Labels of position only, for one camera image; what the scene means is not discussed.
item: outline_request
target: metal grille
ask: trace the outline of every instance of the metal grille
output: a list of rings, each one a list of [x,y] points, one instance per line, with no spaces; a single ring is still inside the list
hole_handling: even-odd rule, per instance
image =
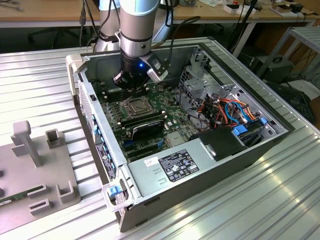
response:
[[[82,112],[85,114],[85,119],[86,119],[86,122],[88,123],[90,129],[93,130],[94,129],[94,121],[92,118],[92,112],[91,112],[88,96],[83,89],[81,81],[78,81],[78,86],[79,86],[79,92],[80,92],[80,104],[82,106]]]

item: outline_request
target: warning label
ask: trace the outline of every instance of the warning label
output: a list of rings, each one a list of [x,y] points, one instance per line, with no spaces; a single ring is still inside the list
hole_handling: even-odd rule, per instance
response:
[[[160,158],[158,161],[171,182],[199,171],[186,149]]]

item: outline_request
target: aluminum table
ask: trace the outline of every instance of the aluminum table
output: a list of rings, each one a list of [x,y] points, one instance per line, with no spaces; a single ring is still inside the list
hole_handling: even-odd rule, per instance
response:
[[[254,165],[128,232],[100,193],[101,181],[74,108],[65,57],[91,48],[0,55],[0,144],[12,122],[29,120],[32,137],[63,131],[80,203],[0,235],[0,239],[319,239],[320,132],[219,43],[205,43],[283,115],[295,132]],[[217,77],[224,74],[212,68]]]
[[[320,27],[289,27],[256,74],[258,77],[261,77],[263,75],[271,61],[275,58],[276,54],[280,51],[289,37],[294,37],[295,41],[284,54],[286,58],[289,58],[289,56],[292,54],[299,43],[305,44],[310,49],[320,54]],[[320,62],[316,64],[310,71],[308,79],[318,68],[320,68]]]

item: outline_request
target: blue latch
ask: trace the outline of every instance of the blue latch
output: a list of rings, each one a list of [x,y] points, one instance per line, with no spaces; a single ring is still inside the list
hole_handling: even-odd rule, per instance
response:
[[[93,127],[93,134],[96,135],[98,131],[98,125],[94,125]]]
[[[245,133],[245,132],[247,132],[247,131],[248,131],[248,129],[246,129],[246,127],[243,126],[243,125],[235,126],[235,127],[233,128],[233,133],[234,133],[236,136],[239,136],[240,134],[243,134],[243,133]]]
[[[261,117],[260,118],[260,122],[263,124],[263,125],[266,125],[267,124],[267,119],[265,119],[264,117]]]
[[[114,197],[115,195],[118,195],[122,193],[122,187],[120,185],[109,187],[107,190],[110,198]]]

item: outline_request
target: gray plastic holder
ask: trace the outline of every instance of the gray plastic holder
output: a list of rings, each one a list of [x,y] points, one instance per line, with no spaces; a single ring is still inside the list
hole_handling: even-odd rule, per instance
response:
[[[38,186],[34,186],[32,187],[32,189],[34,188],[40,188],[38,190],[35,190],[35,191],[32,191],[32,192],[29,192],[27,194],[27,196],[30,198],[30,199],[34,199],[38,196],[41,196],[42,194],[46,194],[49,192],[49,189],[47,188],[47,185],[45,183],[41,184],[41,185],[38,185]]]
[[[76,196],[76,192],[74,191],[74,187],[72,186],[72,182],[69,180],[69,189],[68,192],[62,192],[59,185],[56,185],[56,193],[58,195],[59,201],[61,204],[65,204],[67,202],[72,201]]]
[[[44,211],[51,209],[51,204],[48,198],[37,201],[29,205],[29,212],[34,216]]]

